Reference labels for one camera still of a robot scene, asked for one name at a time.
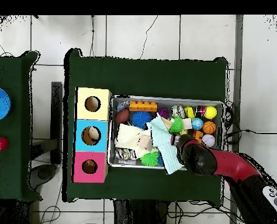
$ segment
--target light blue cloth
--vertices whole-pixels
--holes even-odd
[[[177,159],[177,148],[171,145],[172,135],[168,132],[160,116],[146,123],[151,131],[153,146],[157,147],[164,161],[164,167],[168,174],[172,174],[182,168]]]

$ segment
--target metal tray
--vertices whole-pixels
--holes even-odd
[[[126,100],[142,101],[142,102],[156,102],[157,109],[166,107],[169,112],[172,110],[172,106],[175,104],[180,104],[183,107],[190,106],[194,110],[196,106],[214,106],[217,110],[217,115],[214,119],[210,120],[216,124],[216,131],[214,132],[214,137],[216,139],[213,149],[221,149],[223,146],[223,134],[225,132],[224,120],[225,120],[225,105],[221,101],[210,101],[210,100],[185,100],[185,99],[171,99],[171,98],[156,98],[156,97],[144,97],[144,96],[119,96],[114,95],[110,101],[110,108],[112,109],[112,118],[109,123],[109,140],[108,140],[108,163],[113,167],[133,167],[141,169],[164,169],[164,167],[147,167],[141,164],[140,159],[135,161],[128,161],[121,163],[115,155],[115,144],[114,139],[117,137],[117,124],[115,123],[117,114],[117,105]]]

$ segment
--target green mat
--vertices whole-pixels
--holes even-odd
[[[113,95],[153,96],[197,100],[226,98],[227,61],[157,61],[81,57],[79,49],[65,56],[64,169],[67,200],[120,198],[142,200],[208,200],[221,204],[222,179],[187,171],[167,175],[163,170],[110,167],[103,184],[72,183],[71,154],[75,87],[109,89]]]
[[[0,152],[0,198],[40,200],[28,186],[30,165],[30,69],[38,53],[25,52],[19,58],[0,57],[0,88],[11,98],[9,114],[0,120],[0,137],[9,146]]]

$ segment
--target blue box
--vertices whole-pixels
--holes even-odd
[[[95,127],[99,130],[101,138],[96,145],[87,145],[81,138],[82,131],[86,127]],[[88,151],[88,152],[106,152],[106,142],[108,139],[108,121],[96,120],[77,120],[76,121],[76,143],[75,151]]]

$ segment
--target towel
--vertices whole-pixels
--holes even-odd
[[[183,165],[177,159],[177,148],[171,145],[172,135],[168,132],[161,117],[157,114],[155,119],[146,124],[148,130],[151,131],[153,146],[157,147],[161,153],[167,173],[172,174],[182,168]]]
[[[143,135],[150,137],[150,130],[143,130],[139,127],[120,124],[117,133],[116,148],[133,149],[136,153],[136,158],[139,159],[146,153],[150,153],[150,151],[138,145],[138,142]]]

